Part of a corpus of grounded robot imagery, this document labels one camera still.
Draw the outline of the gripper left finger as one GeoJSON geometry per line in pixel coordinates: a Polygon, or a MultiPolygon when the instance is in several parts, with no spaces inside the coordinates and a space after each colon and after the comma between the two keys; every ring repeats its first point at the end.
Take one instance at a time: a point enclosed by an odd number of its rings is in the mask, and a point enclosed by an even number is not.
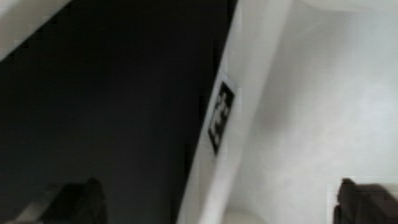
{"type": "Polygon", "coordinates": [[[98,179],[50,185],[16,216],[16,224],[109,224],[98,179]]]}

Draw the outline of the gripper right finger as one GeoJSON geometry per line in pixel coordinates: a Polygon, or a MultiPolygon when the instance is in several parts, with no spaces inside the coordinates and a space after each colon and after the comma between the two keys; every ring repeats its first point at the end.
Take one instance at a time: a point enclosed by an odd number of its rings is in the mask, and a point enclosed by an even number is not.
{"type": "Polygon", "coordinates": [[[341,180],[332,224],[398,224],[398,198],[380,184],[341,180]]]}

